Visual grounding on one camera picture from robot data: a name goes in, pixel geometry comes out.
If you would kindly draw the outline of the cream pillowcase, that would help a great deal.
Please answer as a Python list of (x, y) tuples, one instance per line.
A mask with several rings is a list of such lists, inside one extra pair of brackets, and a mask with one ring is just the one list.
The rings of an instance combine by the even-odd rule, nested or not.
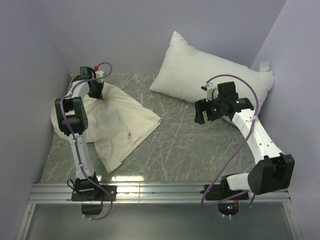
[[(104, 83), (102, 97), (101, 100), (84, 97), (88, 118), (86, 143), (94, 143), (110, 173), (160, 125), (161, 118), (114, 85)], [(58, 136), (67, 140), (58, 127), (55, 107), (51, 122)]]

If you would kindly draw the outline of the white pillow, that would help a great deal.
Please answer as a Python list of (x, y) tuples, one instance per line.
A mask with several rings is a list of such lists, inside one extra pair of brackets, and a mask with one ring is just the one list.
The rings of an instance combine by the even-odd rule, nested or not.
[(206, 92), (201, 89), (206, 81), (215, 86), (234, 82), (239, 97), (248, 98), (254, 107), (259, 108), (275, 83), (272, 71), (254, 71), (247, 66), (197, 50), (175, 31), (160, 71), (149, 89), (194, 103), (206, 97)]

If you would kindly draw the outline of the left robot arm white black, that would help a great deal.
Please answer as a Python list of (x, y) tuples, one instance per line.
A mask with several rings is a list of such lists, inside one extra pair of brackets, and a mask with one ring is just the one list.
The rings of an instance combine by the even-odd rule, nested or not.
[(81, 67), (66, 96), (54, 102), (58, 128), (67, 137), (76, 167), (75, 181), (67, 180), (73, 201), (96, 201), (102, 195), (89, 157), (86, 140), (89, 120), (83, 103), (85, 96), (96, 100), (103, 98), (103, 74), (97, 70), (97, 67)]

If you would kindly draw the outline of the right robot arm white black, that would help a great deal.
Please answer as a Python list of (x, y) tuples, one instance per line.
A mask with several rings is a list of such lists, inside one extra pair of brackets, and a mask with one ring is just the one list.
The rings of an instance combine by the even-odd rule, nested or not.
[(255, 166), (249, 173), (225, 176), (220, 194), (226, 200), (233, 199), (238, 191), (251, 191), (256, 195), (287, 189), (290, 186), (295, 160), (284, 154), (271, 140), (255, 115), (251, 101), (240, 98), (233, 81), (201, 87), (206, 97), (194, 103), (195, 123), (215, 121), (227, 117), (246, 139)]

